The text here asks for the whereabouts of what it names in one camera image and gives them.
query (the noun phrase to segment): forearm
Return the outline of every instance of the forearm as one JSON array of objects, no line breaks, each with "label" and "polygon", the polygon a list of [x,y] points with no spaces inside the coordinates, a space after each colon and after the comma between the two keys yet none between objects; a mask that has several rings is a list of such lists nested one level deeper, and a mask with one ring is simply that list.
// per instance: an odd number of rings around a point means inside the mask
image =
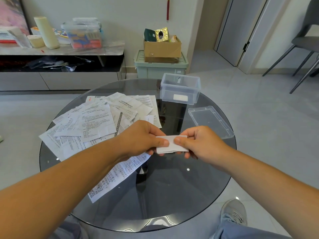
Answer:
[{"label": "forearm", "polygon": [[293,238],[317,238],[319,190],[235,150],[223,166]]},{"label": "forearm", "polygon": [[113,168],[119,150],[107,140],[0,191],[0,238],[46,238]]}]

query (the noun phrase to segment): glass tabletop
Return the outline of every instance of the glass tabletop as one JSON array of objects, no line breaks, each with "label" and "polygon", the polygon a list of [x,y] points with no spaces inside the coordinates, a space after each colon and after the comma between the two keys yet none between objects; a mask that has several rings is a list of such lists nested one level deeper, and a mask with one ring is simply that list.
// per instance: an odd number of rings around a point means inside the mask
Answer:
[{"label": "glass tabletop", "polygon": [[[179,135],[195,126],[189,108],[213,106],[230,126],[221,109],[208,97],[200,94],[194,105],[160,100],[160,83],[156,79],[128,79],[109,83],[90,90],[70,102],[58,115],[85,102],[90,96],[109,96],[115,92],[130,95],[155,95],[166,135]],[[224,140],[236,149],[235,137]],[[48,169],[59,161],[42,143],[40,169]],[[183,155],[156,154],[92,204],[86,196],[72,211],[79,220],[92,226],[125,232],[153,231],[181,224],[211,205],[225,189],[230,176],[201,160],[184,159]]]}]

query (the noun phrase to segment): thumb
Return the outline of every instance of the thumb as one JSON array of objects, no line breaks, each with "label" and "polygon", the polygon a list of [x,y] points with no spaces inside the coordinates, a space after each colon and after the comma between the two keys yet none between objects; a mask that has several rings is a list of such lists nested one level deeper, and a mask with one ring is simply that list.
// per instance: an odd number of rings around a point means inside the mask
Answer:
[{"label": "thumb", "polygon": [[189,139],[189,138],[186,138],[186,137],[176,137],[174,139],[174,143],[179,145],[179,146],[182,146],[183,148],[187,148],[187,149],[190,149],[193,151],[193,148],[195,146],[195,140],[192,140],[192,139]]},{"label": "thumb", "polygon": [[168,147],[168,146],[169,146],[169,141],[164,138],[153,138],[151,140],[151,145],[150,145],[151,148]]}]

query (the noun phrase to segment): sneaker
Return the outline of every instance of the sneaker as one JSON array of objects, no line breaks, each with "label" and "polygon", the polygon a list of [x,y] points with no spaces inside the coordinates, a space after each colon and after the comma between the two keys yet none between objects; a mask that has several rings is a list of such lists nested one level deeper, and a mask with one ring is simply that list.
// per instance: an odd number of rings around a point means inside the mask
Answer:
[{"label": "sneaker", "polygon": [[220,222],[224,220],[247,226],[247,213],[243,203],[238,199],[227,201],[220,212]]}]

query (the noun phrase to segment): qr code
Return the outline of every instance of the qr code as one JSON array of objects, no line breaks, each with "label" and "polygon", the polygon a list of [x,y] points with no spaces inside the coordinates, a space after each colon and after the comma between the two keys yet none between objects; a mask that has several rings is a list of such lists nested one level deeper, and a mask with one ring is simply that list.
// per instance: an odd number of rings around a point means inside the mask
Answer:
[{"label": "qr code", "polygon": [[90,198],[93,198],[94,195],[97,195],[99,192],[101,192],[103,190],[103,185],[101,183],[98,183],[97,186],[95,186],[95,190],[92,189],[90,192],[89,192],[89,196]]}]

